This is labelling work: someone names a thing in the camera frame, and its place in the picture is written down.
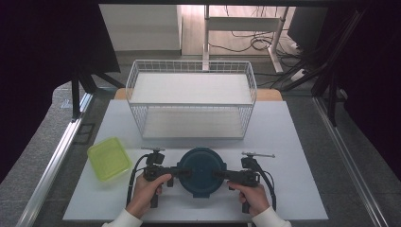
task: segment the yellow-green plastic container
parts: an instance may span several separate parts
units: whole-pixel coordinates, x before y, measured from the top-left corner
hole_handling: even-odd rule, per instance
[[[88,148],[88,157],[97,178],[102,182],[132,166],[130,157],[116,137],[108,138]]]

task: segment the white desk leg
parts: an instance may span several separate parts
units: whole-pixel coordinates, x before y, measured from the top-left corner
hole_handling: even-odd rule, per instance
[[[204,42],[202,59],[204,61],[209,61],[209,5],[204,6]],[[202,70],[209,71],[208,62],[203,63]]]
[[[280,36],[281,36],[281,32],[283,31],[284,23],[286,22],[287,13],[288,13],[288,7],[286,7],[283,15],[280,17],[280,22],[279,22],[277,30],[273,36],[273,41],[271,43],[271,46],[268,49],[270,57],[271,57],[271,61],[273,63],[274,69],[277,74],[283,73],[283,68],[281,67],[281,64],[277,58],[277,45],[278,45],[278,42],[280,41]]]

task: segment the wire grid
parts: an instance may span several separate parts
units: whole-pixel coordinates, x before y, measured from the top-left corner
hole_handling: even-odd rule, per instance
[[[203,66],[207,64],[209,70],[203,70]],[[135,61],[130,77],[127,81],[126,95],[130,103],[135,82],[139,73],[141,72],[154,72],[154,73],[221,73],[221,74],[245,74],[250,89],[250,96],[252,103],[256,101],[256,82],[253,76],[252,66],[248,61],[154,61],[154,60],[138,60]],[[149,110],[162,109],[168,110],[198,110],[204,114],[211,112],[224,112],[236,110],[239,114],[241,125],[241,137],[245,136],[246,129],[248,128],[249,121],[253,110],[253,105],[236,105],[236,106],[215,106],[215,105],[201,105],[201,106],[166,106],[166,105],[146,105],[146,104],[132,104],[130,103],[131,111],[134,116],[135,122],[139,131],[144,135],[147,127],[147,116]]]

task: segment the aluminum rail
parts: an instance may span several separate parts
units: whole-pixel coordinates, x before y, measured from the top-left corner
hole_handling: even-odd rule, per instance
[[[23,214],[18,220],[16,225],[17,227],[30,227],[35,222],[35,219],[38,216],[42,205],[44,204],[44,200],[50,190],[51,185],[56,179],[62,161],[64,160],[65,155],[72,144],[74,136],[79,129],[82,118],[85,115],[92,98],[93,96],[89,94],[85,94],[83,96],[82,101],[80,102],[80,116],[76,121],[72,121],[68,124],[68,127],[65,130],[59,144],[57,145],[56,150],[50,159],[44,174],[42,175],[42,178],[39,180],[39,183],[30,197]]]
[[[345,145],[340,132],[336,127],[333,127],[329,118],[325,113],[327,110],[323,103],[322,97],[313,97],[313,101],[315,105],[318,107],[319,113],[323,119],[324,125],[327,127],[330,136],[332,137],[337,150],[339,151],[340,157],[344,162],[345,167],[348,170],[348,173],[357,189],[360,198],[362,199],[363,204],[365,205],[369,216],[372,219],[372,222],[377,227],[384,227],[389,226],[387,221],[385,220],[383,213],[380,210],[380,207],[375,200],[374,195],[372,194],[371,190],[369,189],[368,184],[366,184],[365,180],[363,179],[359,169],[357,168],[357,164],[354,162],[354,159],[348,150],[348,147]]]

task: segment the wire rack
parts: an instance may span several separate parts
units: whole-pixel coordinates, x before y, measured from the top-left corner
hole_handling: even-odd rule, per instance
[[[256,83],[248,61],[138,60],[126,97],[144,138],[241,139]]]

